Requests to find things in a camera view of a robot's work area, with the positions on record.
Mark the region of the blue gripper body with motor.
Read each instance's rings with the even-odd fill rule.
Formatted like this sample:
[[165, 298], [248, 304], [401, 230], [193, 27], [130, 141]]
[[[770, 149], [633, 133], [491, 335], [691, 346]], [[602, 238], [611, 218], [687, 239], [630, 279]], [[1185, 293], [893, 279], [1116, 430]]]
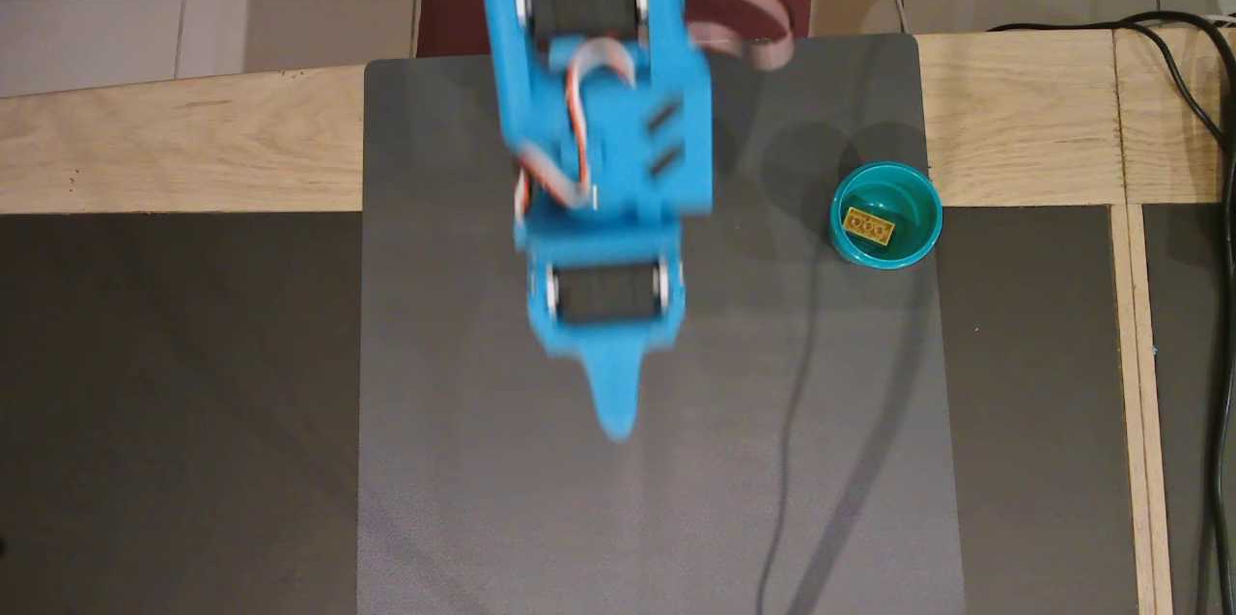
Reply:
[[514, 214], [535, 333], [681, 317], [684, 219], [531, 205]]

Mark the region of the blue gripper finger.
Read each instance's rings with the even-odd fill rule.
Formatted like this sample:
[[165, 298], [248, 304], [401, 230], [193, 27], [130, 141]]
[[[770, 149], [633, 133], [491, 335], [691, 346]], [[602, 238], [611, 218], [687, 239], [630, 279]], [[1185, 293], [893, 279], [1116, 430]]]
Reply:
[[616, 445], [632, 437], [645, 356], [674, 347], [680, 321], [531, 321], [552, 358], [578, 361], [599, 427]]

